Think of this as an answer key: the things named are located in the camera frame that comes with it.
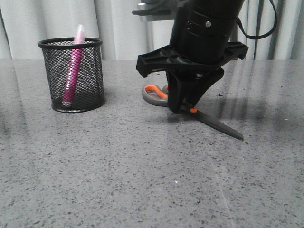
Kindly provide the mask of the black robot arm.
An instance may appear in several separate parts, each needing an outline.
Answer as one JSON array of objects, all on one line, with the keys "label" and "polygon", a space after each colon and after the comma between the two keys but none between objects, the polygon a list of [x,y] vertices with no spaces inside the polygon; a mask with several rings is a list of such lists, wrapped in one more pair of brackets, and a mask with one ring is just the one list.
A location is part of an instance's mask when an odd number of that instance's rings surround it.
[{"label": "black robot arm", "polygon": [[165,71],[168,107],[174,113],[183,105],[194,107],[223,77],[223,65],[245,58],[248,47],[229,41],[243,4],[242,0],[183,1],[169,45],[138,56],[136,69],[142,77]]}]

